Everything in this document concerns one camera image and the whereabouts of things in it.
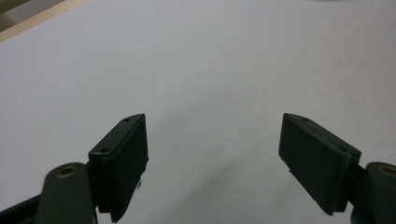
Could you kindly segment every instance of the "white table surface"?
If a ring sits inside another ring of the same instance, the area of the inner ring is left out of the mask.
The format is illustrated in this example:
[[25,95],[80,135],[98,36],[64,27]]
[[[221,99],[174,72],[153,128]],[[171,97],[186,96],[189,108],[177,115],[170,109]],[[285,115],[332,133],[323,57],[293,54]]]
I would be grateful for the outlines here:
[[[120,223],[350,223],[278,157],[282,114],[396,164],[396,2],[87,0],[0,44],[0,210],[146,113]],[[108,223],[108,215],[99,216]]]

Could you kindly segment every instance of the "white surface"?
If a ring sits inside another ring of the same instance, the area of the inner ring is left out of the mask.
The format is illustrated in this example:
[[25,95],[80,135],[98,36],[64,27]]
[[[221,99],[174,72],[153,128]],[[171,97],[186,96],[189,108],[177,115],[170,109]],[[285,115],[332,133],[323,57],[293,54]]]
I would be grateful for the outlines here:
[[[282,114],[396,163],[396,3],[112,1],[0,44],[0,210],[144,112],[149,162],[120,223],[349,223],[277,155]],[[101,223],[109,221],[100,216]]]

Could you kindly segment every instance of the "wooden edge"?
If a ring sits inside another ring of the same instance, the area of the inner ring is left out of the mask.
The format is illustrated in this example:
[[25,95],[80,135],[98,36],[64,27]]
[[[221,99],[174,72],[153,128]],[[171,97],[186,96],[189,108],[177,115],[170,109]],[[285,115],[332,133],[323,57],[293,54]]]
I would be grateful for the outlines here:
[[14,35],[18,35],[23,31],[26,31],[38,25],[43,21],[47,21],[52,17],[61,14],[62,12],[66,11],[71,7],[75,7],[76,5],[81,4],[83,1],[84,0],[64,0],[62,3],[56,6],[50,7],[25,21],[21,21],[20,23],[0,33],[0,43],[7,39],[10,39]]

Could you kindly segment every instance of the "screw hole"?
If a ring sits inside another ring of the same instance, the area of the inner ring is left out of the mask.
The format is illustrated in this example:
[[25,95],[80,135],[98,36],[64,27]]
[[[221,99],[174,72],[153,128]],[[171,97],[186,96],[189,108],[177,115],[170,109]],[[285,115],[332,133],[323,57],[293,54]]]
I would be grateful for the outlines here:
[[396,177],[396,169],[391,166],[380,166],[379,171],[381,171],[384,175]]
[[56,176],[58,176],[58,178],[66,178],[66,177],[69,177],[70,175],[73,175],[76,171],[77,171],[76,167],[67,166],[67,167],[64,167],[63,169],[59,170],[56,173]]
[[103,153],[107,153],[107,152],[110,151],[110,148],[104,147],[104,148],[100,149],[100,151],[103,152]]

